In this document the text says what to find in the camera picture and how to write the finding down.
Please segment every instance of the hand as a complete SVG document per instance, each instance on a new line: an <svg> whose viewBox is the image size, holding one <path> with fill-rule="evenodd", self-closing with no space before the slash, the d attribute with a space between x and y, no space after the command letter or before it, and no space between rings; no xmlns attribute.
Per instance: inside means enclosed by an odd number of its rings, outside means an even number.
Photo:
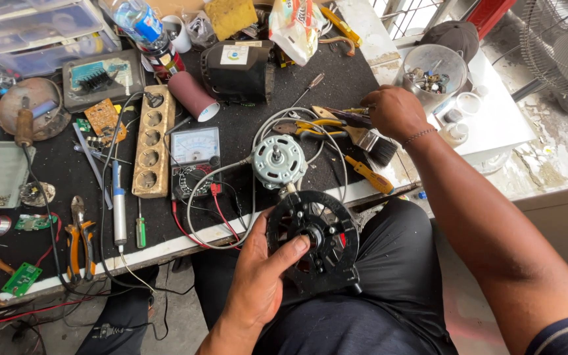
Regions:
<svg viewBox="0 0 568 355"><path fill-rule="evenodd" d="M404 143L414 134L433 128L427 123L422 104L413 93L392 85L383 85L365 96L362 107L376 104L369 109L372 125L382 135Z"/></svg>
<svg viewBox="0 0 568 355"><path fill-rule="evenodd" d="M221 316L237 322L239 327L262 329L275 317L282 300L280 275L310 247L308 237L297 236L268 256L264 233L271 210L258 216L242 246Z"/></svg>

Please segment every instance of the beaded bracelet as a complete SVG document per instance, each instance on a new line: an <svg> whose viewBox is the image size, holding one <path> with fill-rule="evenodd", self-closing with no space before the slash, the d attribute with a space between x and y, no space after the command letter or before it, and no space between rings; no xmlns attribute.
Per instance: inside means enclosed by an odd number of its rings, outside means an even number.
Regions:
<svg viewBox="0 0 568 355"><path fill-rule="evenodd" d="M438 130L435 128L429 128L428 130L422 131L420 133L416 133L413 136L411 136L409 139L407 139L402 146L404 147L405 145L411 143L415 138L418 138L419 136L423 136L424 134L430 133L430 132L437 132Z"/></svg>

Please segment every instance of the black work mat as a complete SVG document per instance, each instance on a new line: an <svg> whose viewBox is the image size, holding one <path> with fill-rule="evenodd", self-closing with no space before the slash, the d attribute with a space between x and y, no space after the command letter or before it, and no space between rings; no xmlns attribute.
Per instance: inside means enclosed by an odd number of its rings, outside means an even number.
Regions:
<svg viewBox="0 0 568 355"><path fill-rule="evenodd" d="M308 83L319 73L325 73L325 78L315 89L307 93L297 106L309 109L312 104L340 109L358 107L359 100L367 93L375 90L378 85L360 50L356 51L354 57L346 56L346 52L345 44L339 44L337 52L330 51L328 45L320 44L319 50L306 66L288 66L276 69L273 99L268 106L244 107L237 104L232 104L231 106L222 104L221 111L211 120L205 123L192 122L184 126L184 129L218 126L220 130L222 165L228 165L249 155L252 139L258 127L275 112L290 107L299 95L304 92ZM181 57L188 72L198 81L201 81L199 68L200 53L190 52L182 54ZM149 85L156 84L152 76L148 79ZM139 111L141 100L134 101L134 105L136 110ZM136 118L136 115L137 113L133 111L126 112L123 122L129 123ZM84 118L84 114L73 115L72 122L75 122L75 118ZM118 146L118 157L133 161L135 156L134 142L139 131L139 123L135 122L130 125L128 131L126 139ZM12 140L12 136L1 132L0 140ZM50 208L52 212L60 216L63 224L58 242L59 262L62 272L66 270L65 240L67 233L65 233L64 227L71 223L69 204L72 197L79 195L84 199L86 218L98 224L101 221L100 207L104 203L91 166L84 154L73 150L72 141L78 141L78 139L74 133L73 126L70 124L56 137L46 141L35 142L36 156L32 164L32 169L40 181L49 182L56 187L56 197L50 203ZM363 154L359 149L352 147L349 138L339 140L339 144L344 153L363 160ZM315 141L302 142L306 159L311 158L316 153L318 145L319 143ZM138 251L134 230L135 218L137 217L137 197L130 194L132 165L123 164L122 166L122 186L127 191L126 210L129 233L125 252L133 253ZM355 173L349 164L347 167L350 183L362 179L362 176ZM231 184L236 190L243 214L249 213L251 209L251 176L252 170L249 165L225 171L223 174L223 180ZM109 179L110 171L106 172L107 186L110 186ZM326 147L324 148L324 153L311 164L306 172L302 189L324 191L342 186L343 182L341 161L335 152ZM230 189L227 189L223 195L220 195L218 200L227 219L237 218L233 194ZM257 183L258 211L276 204L277 201L277 190L266 190L261 183ZM216 209L211 197L197 200L194 205ZM172 218L169 197L142 199L141 207L143 217L146 220L148 247L182 236ZM186 206L179 202L177 208L178 218L184 228L187 229L185 211ZM14 225L18 220L19 214L45 214L45 208L22 205L16 210L0 210L0 214L9 216ZM192 216L195 230L222 222L216 214L207 211L193 210ZM113 246L112 211L106 210L104 221L105 256L107 258L119 256ZM0 257L14 268L19 267L23 262L34 264L51 245L50 238L48 229L31 232L11 229L4 236L0 237L0 243L9 246L8 248L0 247ZM56 275L54 257L51 254L44 259L40 267L43 269L43 273L39 280ZM0 289L7 279L8 277L3 275L3 272L0 272Z"/></svg>

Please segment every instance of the water bottle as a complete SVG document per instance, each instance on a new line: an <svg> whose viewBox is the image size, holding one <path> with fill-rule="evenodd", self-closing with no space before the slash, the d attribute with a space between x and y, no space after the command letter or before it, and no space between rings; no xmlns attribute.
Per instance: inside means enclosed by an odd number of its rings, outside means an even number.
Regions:
<svg viewBox="0 0 568 355"><path fill-rule="evenodd" d="M100 0L100 7L146 51L162 48L168 41L162 22L143 0Z"/></svg>

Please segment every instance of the sponge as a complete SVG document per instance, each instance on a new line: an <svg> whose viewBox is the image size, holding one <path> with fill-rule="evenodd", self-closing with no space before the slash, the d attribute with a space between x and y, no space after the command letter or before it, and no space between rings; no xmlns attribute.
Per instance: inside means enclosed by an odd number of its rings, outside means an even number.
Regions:
<svg viewBox="0 0 568 355"><path fill-rule="evenodd" d="M205 4L205 13L211 20L218 40L226 40L257 22L256 9L251 0L212 0Z"/></svg>

